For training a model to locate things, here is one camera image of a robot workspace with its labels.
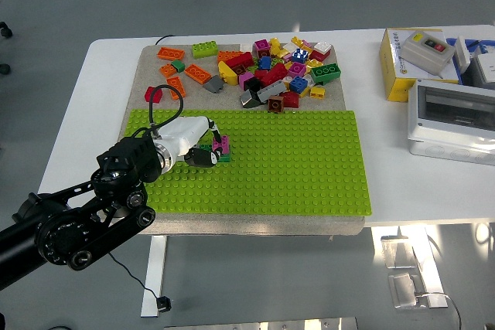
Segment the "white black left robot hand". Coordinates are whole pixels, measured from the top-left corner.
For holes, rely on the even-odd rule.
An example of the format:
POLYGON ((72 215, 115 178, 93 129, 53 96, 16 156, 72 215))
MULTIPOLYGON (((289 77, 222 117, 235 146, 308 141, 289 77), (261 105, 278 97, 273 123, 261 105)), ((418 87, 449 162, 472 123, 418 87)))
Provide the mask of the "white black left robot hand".
POLYGON ((221 136, 216 123, 208 117, 178 117, 158 130, 154 139, 162 167, 162 174, 168 172, 177 161, 184 161, 189 166, 210 168, 220 160, 222 147, 207 151, 197 148, 198 141, 211 131, 216 141, 221 143, 221 136))

